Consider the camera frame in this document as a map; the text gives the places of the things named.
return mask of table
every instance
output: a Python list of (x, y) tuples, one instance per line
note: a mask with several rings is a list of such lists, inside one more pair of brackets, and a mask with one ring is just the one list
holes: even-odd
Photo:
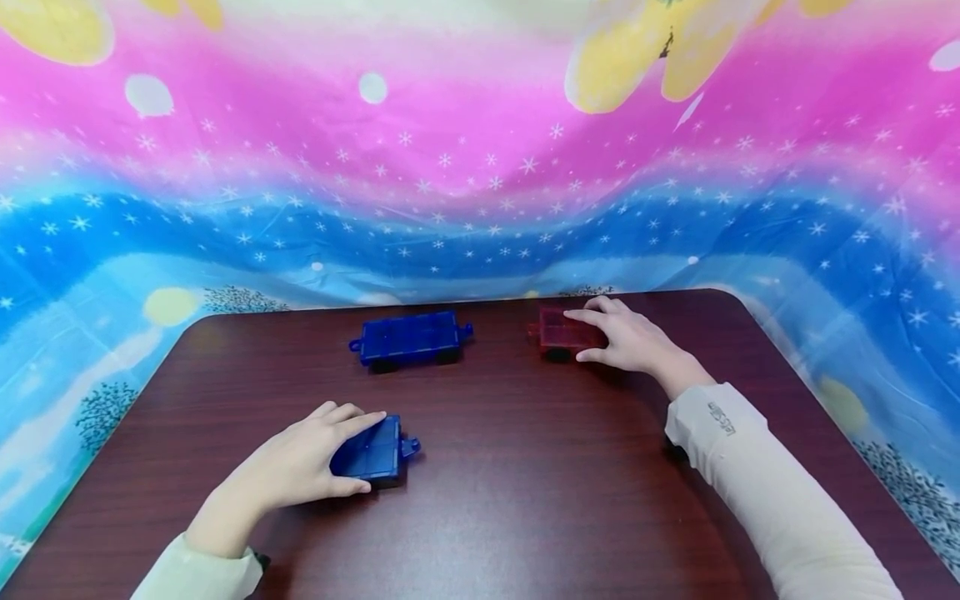
[[(907, 598), (956, 584), (743, 305), (711, 290), (621, 297), (766, 415)], [(274, 514), (257, 598), (767, 598), (746, 535), (664, 451), (645, 375), (542, 362), (538, 301), (457, 304), (465, 360), (368, 375), (361, 323), (435, 307), (209, 317), (171, 351), (4, 590), (125, 598), (206, 494), (326, 399), (401, 415), (423, 443), (406, 487)]]

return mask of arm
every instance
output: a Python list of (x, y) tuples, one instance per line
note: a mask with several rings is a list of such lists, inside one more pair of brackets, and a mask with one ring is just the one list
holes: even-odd
[(370, 491), (370, 484), (330, 472), (340, 446), (383, 420), (352, 404), (327, 402), (260, 446), (206, 500), (186, 532), (156, 560), (132, 600), (243, 600), (263, 568), (247, 547), (273, 509)]
[(577, 355), (653, 375), (670, 398), (667, 437), (682, 447), (743, 525), (784, 600), (901, 599), (890, 574), (840, 507), (731, 385), (712, 376), (622, 301), (591, 299), (571, 319), (610, 345)]
[(683, 392), (668, 409), (666, 433), (743, 525), (780, 598), (903, 597), (840, 507), (733, 386)]

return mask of white sleeve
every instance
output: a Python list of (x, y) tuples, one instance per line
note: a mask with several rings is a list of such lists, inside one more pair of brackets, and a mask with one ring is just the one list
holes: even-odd
[(131, 600), (243, 600), (262, 575), (250, 548), (239, 559), (222, 559), (193, 550), (180, 534), (156, 559)]
[(782, 600), (901, 600), (873, 548), (730, 384), (671, 403), (666, 434), (753, 541)]

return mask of red toy car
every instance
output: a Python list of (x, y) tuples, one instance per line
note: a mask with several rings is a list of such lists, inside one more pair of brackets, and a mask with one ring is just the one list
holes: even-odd
[(527, 327), (530, 340), (540, 346), (540, 356), (552, 363), (565, 363), (581, 350), (607, 347), (603, 331), (565, 317), (564, 311), (559, 306), (542, 306), (540, 322)]

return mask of colorful backdrop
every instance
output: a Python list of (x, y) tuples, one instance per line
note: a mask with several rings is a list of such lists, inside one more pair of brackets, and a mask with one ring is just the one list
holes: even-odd
[(0, 581), (205, 315), (713, 287), (960, 575), (954, 0), (0, 2)]

